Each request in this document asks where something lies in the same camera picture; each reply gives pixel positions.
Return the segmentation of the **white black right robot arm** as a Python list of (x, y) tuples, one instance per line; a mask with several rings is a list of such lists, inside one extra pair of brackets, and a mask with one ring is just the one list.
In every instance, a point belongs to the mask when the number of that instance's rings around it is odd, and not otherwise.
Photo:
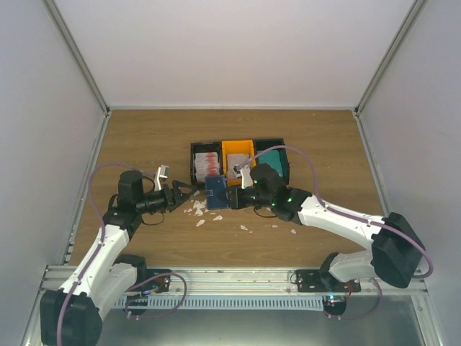
[(327, 256), (319, 270), (324, 290), (334, 292), (358, 278), (407, 288), (415, 278), (426, 249), (401, 214), (371, 216), (322, 202), (309, 191), (286, 185), (268, 164), (244, 167), (242, 174), (241, 184), (216, 194), (230, 208), (270, 208), (280, 220), (329, 231), (362, 247), (360, 252)]

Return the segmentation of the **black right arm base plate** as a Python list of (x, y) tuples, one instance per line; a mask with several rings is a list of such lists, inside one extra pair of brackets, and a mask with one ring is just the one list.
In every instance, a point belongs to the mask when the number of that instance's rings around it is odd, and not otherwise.
[(298, 293), (358, 293), (362, 290), (359, 281), (343, 283), (331, 275), (323, 278), (320, 270), (313, 269), (295, 270), (289, 281), (296, 285)]

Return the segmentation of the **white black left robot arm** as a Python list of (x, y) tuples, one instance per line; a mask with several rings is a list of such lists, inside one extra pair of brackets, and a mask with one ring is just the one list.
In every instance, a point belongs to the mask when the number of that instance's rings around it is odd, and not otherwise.
[(151, 178), (153, 189), (144, 191), (146, 174), (130, 170), (120, 175), (117, 194), (99, 218), (97, 236), (69, 278), (56, 290), (46, 290), (40, 300), (40, 334), (44, 345), (96, 345), (105, 317), (124, 293), (136, 298), (150, 295), (151, 282), (169, 287), (175, 276), (162, 270), (149, 278), (143, 257), (123, 255), (143, 215), (172, 212), (188, 195), (184, 183), (165, 184), (168, 167), (161, 165)]

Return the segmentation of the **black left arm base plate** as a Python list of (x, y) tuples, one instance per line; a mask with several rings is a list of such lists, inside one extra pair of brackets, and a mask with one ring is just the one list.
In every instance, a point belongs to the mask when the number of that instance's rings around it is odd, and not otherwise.
[[(145, 280), (161, 273), (170, 273), (170, 269), (148, 268), (145, 274), (142, 274), (135, 282), (136, 285), (141, 284)], [(170, 275), (165, 275), (155, 278), (147, 283), (140, 285), (137, 288), (130, 287), (127, 291), (129, 293), (139, 293), (141, 295), (149, 295), (156, 293), (164, 293), (169, 291)]]

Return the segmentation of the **blue card holder wallet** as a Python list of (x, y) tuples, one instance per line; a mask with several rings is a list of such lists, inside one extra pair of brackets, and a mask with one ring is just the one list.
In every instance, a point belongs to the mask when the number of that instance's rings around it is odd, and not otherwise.
[(205, 178), (205, 195), (209, 210), (229, 208), (227, 187), (225, 175)]

